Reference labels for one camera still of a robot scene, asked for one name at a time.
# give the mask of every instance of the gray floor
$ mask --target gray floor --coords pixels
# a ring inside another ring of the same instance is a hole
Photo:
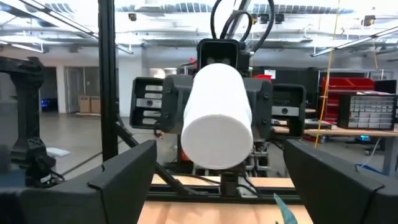
[[[139,142],[147,139],[155,139],[152,131],[130,129]],[[40,132],[47,147],[65,149],[71,154],[57,159],[57,172],[63,173],[68,169],[82,163],[101,152],[101,125],[99,117],[81,117],[74,115],[58,115],[43,113],[40,120]],[[369,157],[364,153],[364,146],[346,144],[347,138],[332,139],[331,142],[319,144],[319,149],[329,152],[335,156],[346,159],[353,164],[362,164]],[[176,155],[175,144],[177,139],[174,135],[166,135],[164,139],[158,139],[158,162],[171,162]],[[128,147],[121,142],[119,152],[127,150]],[[284,162],[282,151],[271,146],[271,166],[283,172]],[[66,178],[75,177],[101,164],[101,155],[96,156],[90,162],[66,175]],[[375,154],[368,163],[374,168],[381,169],[383,155]]]

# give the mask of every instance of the ceiling duct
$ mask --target ceiling duct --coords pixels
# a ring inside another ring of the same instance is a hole
[[[128,4],[128,1],[115,1],[115,11],[116,12],[135,12],[135,13],[201,13],[201,12],[211,12],[213,8],[213,2],[209,1],[209,3],[203,3],[203,1],[197,0],[195,1],[175,1],[175,3],[171,3],[169,1],[168,4],[156,4],[150,5],[147,4],[145,6],[138,6],[135,4]],[[319,4],[315,5],[298,5],[296,1],[291,0],[291,4],[276,4],[275,5],[275,13],[278,14],[349,14],[354,12],[354,9],[349,8],[337,8],[331,4]],[[44,0],[45,6],[51,8],[52,10],[60,13],[69,13],[73,14],[74,4],[67,3],[65,0],[62,3],[59,0]],[[248,12],[253,14],[265,14],[269,13],[269,5],[268,4],[250,4],[248,7]]]

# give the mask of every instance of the black metal frame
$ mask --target black metal frame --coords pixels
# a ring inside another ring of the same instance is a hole
[[[117,125],[118,109],[116,102],[116,51],[114,30],[114,0],[98,0],[99,5],[99,75],[101,93],[101,134],[103,160],[118,155],[118,135],[123,137],[128,145],[135,146],[137,142],[127,136],[122,126]],[[262,188],[259,187],[259,197],[225,197],[220,195],[219,186],[188,186],[179,188],[181,183],[163,167],[157,166],[156,173],[169,185],[152,185],[147,195],[148,200],[164,202],[211,202],[211,203],[269,203],[275,204],[274,194],[286,203],[301,204],[300,197],[293,188]]]

